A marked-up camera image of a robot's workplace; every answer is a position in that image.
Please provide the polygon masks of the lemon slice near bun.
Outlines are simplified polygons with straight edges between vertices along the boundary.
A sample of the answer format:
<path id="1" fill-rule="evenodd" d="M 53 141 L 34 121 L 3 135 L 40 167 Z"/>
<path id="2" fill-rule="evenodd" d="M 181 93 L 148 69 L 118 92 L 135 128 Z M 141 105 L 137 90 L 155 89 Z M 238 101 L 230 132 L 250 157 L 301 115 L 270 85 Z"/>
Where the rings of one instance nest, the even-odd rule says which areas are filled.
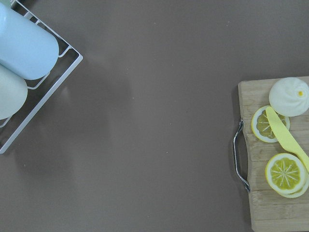
<path id="1" fill-rule="evenodd" d="M 263 106 L 254 113 L 251 120 L 251 129 L 259 140 L 265 143 L 276 143 L 278 140 L 271 129 L 266 114 L 266 109 L 268 107 L 270 107 L 270 105 Z"/>

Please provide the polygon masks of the white steamed bun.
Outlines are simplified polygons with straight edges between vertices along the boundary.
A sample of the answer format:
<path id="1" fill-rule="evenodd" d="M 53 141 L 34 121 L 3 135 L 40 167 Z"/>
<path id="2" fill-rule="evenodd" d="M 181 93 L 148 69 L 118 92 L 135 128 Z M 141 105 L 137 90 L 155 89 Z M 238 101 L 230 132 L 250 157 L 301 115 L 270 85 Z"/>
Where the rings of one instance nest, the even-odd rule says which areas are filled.
<path id="1" fill-rule="evenodd" d="M 309 86 L 296 77 L 283 78 L 272 86 L 268 98 L 280 115 L 299 116 L 309 109 Z"/>

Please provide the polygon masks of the yellow plastic knife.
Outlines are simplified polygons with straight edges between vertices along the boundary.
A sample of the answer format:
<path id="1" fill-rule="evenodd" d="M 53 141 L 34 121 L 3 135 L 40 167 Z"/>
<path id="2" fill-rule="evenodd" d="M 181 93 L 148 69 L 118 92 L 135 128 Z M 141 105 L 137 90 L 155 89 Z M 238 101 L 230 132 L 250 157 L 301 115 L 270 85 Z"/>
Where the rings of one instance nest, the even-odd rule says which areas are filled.
<path id="1" fill-rule="evenodd" d="M 272 132 L 280 143 L 281 147 L 288 152 L 295 154 L 309 171 L 309 157 L 283 124 L 277 113 L 271 106 L 266 108 L 266 115 Z"/>

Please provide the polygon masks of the light blue cup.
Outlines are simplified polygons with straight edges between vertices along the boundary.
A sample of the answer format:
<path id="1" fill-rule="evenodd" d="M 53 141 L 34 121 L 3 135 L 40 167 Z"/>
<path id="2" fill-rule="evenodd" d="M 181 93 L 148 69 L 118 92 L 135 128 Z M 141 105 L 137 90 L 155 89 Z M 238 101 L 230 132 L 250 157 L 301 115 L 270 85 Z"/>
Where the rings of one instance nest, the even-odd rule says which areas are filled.
<path id="1" fill-rule="evenodd" d="M 55 66 L 56 38 L 16 11 L 0 4 L 0 63 L 27 80 L 42 78 Z"/>

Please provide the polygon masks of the top stacked lemon slice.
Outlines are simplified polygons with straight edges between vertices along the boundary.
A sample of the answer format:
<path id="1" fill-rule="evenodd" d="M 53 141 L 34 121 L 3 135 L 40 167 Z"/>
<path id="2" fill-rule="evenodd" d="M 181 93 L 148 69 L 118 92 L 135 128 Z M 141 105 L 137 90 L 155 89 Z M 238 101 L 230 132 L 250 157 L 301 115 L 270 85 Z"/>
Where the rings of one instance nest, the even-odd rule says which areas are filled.
<path id="1" fill-rule="evenodd" d="M 265 177 L 276 192 L 292 194 L 304 187 L 308 172 L 299 158 L 289 153 L 280 153 L 268 161 Z"/>

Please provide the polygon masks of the stacked lemon slice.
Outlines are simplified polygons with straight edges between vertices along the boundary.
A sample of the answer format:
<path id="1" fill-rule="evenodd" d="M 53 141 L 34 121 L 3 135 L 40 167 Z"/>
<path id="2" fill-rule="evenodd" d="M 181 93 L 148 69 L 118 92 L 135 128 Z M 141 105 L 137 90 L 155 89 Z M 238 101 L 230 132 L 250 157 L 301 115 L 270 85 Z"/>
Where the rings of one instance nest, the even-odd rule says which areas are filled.
<path id="1" fill-rule="evenodd" d="M 299 158 L 289 153 L 280 153 L 268 161 L 265 177 L 276 192 L 292 194 L 304 187 L 308 172 Z"/>
<path id="2" fill-rule="evenodd" d="M 285 198 L 297 198 L 297 197 L 302 196 L 308 190 L 308 188 L 309 188 L 309 175 L 307 175 L 306 182 L 304 183 L 303 187 L 300 190 L 290 193 L 290 194 L 284 194 L 284 193 L 279 193 L 279 192 L 278 194 Z"/>

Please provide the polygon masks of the cream white cup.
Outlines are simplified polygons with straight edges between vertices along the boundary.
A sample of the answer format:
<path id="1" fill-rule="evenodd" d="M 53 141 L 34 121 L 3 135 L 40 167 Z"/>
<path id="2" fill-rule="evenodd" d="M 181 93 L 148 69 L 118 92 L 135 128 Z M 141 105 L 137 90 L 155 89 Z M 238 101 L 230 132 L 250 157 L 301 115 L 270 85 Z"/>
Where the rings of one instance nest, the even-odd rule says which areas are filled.
<path id="1" fill-rule="evenodd" d="M 0 66 L 0 119 L 14 115 L 25 103 L 28 87 L 25 80 Z"/>

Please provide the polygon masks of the bamboo cutting board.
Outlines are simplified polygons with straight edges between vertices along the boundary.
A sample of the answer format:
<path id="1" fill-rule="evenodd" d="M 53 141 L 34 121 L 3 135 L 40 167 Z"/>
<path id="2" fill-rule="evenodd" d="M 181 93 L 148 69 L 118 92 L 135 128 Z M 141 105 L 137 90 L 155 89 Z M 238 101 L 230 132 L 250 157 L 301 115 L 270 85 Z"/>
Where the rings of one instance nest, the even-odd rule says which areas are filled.
<path id="1" fill-rule="evenodd" d="M 252 229 L 255 232 L 307 232 L 309 193 L 285 198 L 267 183 L 265 167 L 276 154 L 285 152 L 278 142 L 259 140 L 252 132 L 254 113 L 269 104 L 268 95 L 277 79 L 242 81 L 238 84 L 240 120 L 236 136 L 243 133 L 247 147 L 247 177 L 240 177 L 249 198 Z"/>

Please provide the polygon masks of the bottom stacked lemon slice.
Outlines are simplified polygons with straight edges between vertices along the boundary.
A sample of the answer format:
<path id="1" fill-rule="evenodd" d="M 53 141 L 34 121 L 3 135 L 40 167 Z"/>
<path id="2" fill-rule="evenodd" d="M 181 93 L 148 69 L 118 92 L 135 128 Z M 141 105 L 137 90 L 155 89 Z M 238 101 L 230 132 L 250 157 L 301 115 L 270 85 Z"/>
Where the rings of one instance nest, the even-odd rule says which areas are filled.
<path id="1" fill-rule="evenodd" d="M 304 183 L 303 187 L 300 190 L 290 193 L 290 194 L 284 194 L 284 193 L 279 193 L 279 192 L 278 194 L 285 198 L 297 198 L 297 197 L 302 196 L 308 190 L 308 188 L 309 188 L 309 175 L 307 175 L 306 182 Z"/>

